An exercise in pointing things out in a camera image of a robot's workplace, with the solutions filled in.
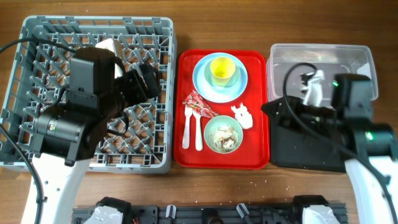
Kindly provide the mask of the white tissue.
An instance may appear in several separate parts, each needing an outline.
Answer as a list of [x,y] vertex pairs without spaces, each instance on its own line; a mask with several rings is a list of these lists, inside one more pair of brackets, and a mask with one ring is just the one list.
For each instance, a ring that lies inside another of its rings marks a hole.
[[249,113],[246,106],[241,103],[238,108],[236,106],[232,106],[231,110],[234,113],[235,120],[243,129],[250,129],[253,127],[252,114]]

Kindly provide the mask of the white plastic fork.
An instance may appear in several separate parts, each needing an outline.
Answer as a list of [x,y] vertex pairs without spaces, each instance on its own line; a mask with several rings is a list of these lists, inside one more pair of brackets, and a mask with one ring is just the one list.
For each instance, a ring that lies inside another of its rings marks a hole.
[[188,149],[190,145],[190,118],[193,114],[193,110],[189,106],[185,106],[185,126],[184,126],[184,132],[183,132],[183,139],[182,139],[182,147],[184,149]]

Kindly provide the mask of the red snack wrapper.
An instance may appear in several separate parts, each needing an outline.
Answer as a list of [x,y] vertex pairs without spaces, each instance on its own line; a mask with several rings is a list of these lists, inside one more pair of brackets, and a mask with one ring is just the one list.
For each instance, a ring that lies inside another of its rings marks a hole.
[[183,101],[183,104],[190,107],[193,111],[200,114],[202,117],[214,118],[218,114],[213,110],[209,104],[193,90]]

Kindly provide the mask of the rice food leftovers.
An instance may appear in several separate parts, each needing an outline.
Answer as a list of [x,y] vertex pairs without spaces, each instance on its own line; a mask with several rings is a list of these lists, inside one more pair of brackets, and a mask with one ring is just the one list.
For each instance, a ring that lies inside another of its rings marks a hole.
[[210,147],[219,153],[229,153],[238,147],[238,133],[230,125],[213,128],[209,134]]

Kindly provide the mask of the white plastic spoon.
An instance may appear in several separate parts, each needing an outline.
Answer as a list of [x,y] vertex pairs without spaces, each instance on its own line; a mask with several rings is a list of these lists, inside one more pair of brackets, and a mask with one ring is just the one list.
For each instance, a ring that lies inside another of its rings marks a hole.
[[201,133],[201,115],[193,110],[193,115],[195,117],[195,149],[197,151],[203,150],[203,140],[202,140],[202,133]]

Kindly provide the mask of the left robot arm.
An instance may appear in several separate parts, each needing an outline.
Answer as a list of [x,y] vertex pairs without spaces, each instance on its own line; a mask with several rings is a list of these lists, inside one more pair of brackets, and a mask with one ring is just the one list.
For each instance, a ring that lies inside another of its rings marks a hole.
[[34,121],[32,175],[23,223],[68,223],[77,191],[111,119],[160,96],[159,71],[148,63],[125,71],[114,52],[86,47],[70,60],[70,83]]

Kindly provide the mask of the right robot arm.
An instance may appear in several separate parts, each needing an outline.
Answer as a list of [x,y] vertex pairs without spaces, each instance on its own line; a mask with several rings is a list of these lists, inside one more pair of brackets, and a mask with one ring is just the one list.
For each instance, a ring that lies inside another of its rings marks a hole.
[[397,138],[372,121],[371,80],[343,73],[332,85],[329,108],[289,95],[261,106],[271,120],[272,162],[345,172],[362,222],[397,223]]

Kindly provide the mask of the black waste tray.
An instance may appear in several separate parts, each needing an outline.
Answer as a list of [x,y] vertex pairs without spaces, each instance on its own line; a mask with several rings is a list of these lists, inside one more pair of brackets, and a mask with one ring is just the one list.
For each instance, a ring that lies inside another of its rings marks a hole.
[[267,109],[271,163],[279,167],[345,173],[339,150],[304,131],[282,105]]

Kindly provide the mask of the grey dishwasher rack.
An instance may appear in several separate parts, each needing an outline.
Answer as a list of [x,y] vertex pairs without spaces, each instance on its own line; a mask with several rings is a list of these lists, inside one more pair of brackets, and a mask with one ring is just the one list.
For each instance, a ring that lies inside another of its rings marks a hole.
[[90,170],[128,174],[163,174],[172,163],[172,128],[177,36],[167,17],[29,16],[22,25],[1,110],[10,140],[1,140],[1,165],[25,171],[16,152],[32,157],[34,120],[69,84],[72,49],[106,39],[120,41],[126,70],[148,63],[159,71],[162,92],[157,98],[125,110],[128,120],[112,119],[96,148]]

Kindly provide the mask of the clear plastic bin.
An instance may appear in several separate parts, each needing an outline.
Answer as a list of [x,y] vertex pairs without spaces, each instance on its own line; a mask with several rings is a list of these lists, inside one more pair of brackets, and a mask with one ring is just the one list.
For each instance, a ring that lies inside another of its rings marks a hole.
[[311,63],[324,71],[321,106],[329,107],[334,76],[338,73],[366,75],[371,79],[371,100],[378,98],[377,75],[373,56],[365,45],[274,44],[267,60],[268,100],[283,97],[282,85],[287,71],[300,62]]

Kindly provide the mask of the red plastic tray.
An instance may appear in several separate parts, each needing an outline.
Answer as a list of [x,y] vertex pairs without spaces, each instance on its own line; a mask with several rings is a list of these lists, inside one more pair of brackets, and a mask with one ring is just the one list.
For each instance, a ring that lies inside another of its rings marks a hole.
[[261,169],[270,159],[270,130],[269,119],[261,111],[263,103],[268,102],[266,60],[253,50],[227,50],[239,59],[248,75],[248,84],[243,93],[235,100],[227,103],[216,103],[205,100],[220,116],[234,117],[232,106],[238,107],[241,103],[252,114],[253,127],[243,131],[243,142],[237,150],[220,154],[210,149],[207,144],[203,150],[195,149],[195,118],[190,120],[190,147],[182,147],[183,131],[185,127],[185,105],[183,101],[195,89],[193,73],[197,63],[217,50],[191,49],[181,54],[178,61],[178,74],[175,100],[174,118],[174,159],[184,167],[212,168],[212,169]]

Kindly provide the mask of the light blue plate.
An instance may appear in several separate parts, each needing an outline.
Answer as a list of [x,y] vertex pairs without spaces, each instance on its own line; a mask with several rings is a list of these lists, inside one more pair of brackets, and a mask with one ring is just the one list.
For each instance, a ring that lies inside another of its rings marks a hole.
[[[206,64],[210,60],[214,60],[217,57],[228,57],[233,60],[235,66],[239,67],[240,71],[240,79],[235,86],[227,90],[216,90],[209,86],[205,79],[204,71]],[[214,102],[214,103],[227,103],[233,101],[240,97],[246,89],[248,84],[248,72],[243,63],[236,58],[235,56],[227,53],[212,53],[204,56],[199,62],[195,65],[193,70],[193,86],[196,91],[206,100]]]

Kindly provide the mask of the yellow plastic cup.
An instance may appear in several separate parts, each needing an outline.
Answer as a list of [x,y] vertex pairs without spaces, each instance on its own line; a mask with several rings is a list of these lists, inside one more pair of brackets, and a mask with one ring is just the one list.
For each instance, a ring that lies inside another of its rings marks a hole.
[[217,57],[210,64],[210,71],[213,83],[218,86],[225,86],[236,71],[235,64],[228,57]]

